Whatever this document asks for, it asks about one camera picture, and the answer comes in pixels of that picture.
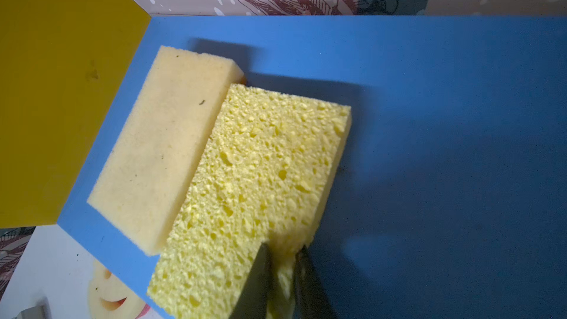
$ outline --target yellow panel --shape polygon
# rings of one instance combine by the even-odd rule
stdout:
[[[150,16],[132,0],[2,0],[0,228],[54,224]]]

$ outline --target porous sponge surface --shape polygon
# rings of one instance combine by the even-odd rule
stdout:
[[[227,318],[262,242],[289,315],[294,256],[312,241],[351,108],[233,84],[216,119],[148,295],[180,318]]]

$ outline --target blue board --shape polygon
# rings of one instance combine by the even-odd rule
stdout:
[[[151,304],[86,200],[160,45],[353,107],[311,246],[341,318],[567,317],[567,19],[153,18],[58,221]]]

